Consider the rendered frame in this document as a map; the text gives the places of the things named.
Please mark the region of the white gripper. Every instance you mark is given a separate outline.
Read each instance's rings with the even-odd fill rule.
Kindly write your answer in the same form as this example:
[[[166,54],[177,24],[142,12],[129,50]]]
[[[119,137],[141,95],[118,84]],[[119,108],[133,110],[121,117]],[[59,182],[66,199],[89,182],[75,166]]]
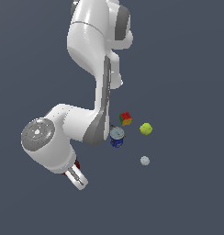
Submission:
[[[76,167],[74,164],[72,167],[70,167],[66,173],[69,180],[79,189],[83,190],[87,184],[88,180],[85,178],[85,176],[82,174],[82,172]]]

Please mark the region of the blue can with silver lid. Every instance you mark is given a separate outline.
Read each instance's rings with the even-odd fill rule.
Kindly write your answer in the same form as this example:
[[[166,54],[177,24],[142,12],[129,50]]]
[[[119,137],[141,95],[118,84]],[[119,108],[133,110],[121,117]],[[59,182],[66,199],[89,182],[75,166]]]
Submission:
[[[119,148],[123,145],[125,132],[122,128],[114,127],[110,130],[110,144],[114,148]]]

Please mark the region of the multicoloured Rubik's cube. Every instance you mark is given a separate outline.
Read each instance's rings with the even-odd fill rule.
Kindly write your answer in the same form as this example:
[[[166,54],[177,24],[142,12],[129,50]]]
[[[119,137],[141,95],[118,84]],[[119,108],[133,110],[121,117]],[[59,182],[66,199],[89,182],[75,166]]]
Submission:
[[[121,113],[119,115],[119,121],[122,126],[129,125],[131,123],[131,116],[129,112]]]

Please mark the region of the yellow-green tennis ball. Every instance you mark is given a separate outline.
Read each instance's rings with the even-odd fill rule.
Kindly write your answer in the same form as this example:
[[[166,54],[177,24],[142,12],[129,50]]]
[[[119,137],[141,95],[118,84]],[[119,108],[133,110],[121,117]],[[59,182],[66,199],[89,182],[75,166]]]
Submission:
[[[149,123],[143,123],[140,126],[140,132],[144,135],[149,135],[152,132],[152,126]]]

